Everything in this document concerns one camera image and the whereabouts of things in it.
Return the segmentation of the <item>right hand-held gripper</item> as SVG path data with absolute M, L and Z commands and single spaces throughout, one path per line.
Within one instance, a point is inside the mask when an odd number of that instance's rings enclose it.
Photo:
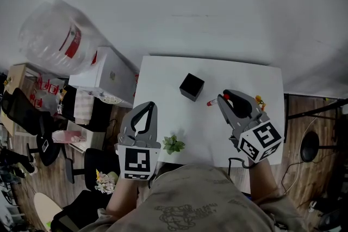
M 225 89 L 217 103 L 232 131 L 231 141 L 237 151 L 242 151 L 254 163 L 258 163 L 278 150 L 283 136 L 272 124 L 266 112 L 256 100 L 237 90 Z

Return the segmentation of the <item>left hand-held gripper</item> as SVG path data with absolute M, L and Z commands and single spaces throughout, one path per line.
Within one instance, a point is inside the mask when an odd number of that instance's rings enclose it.
M 145 127 L 137 130 L 135 126 L 145 114 Z M 134 107 L 124 116 L 116 145 L 121 178 L 146 181 L 153 176 L 161 151 L 157 124 L 158 109 L 153 101 Z

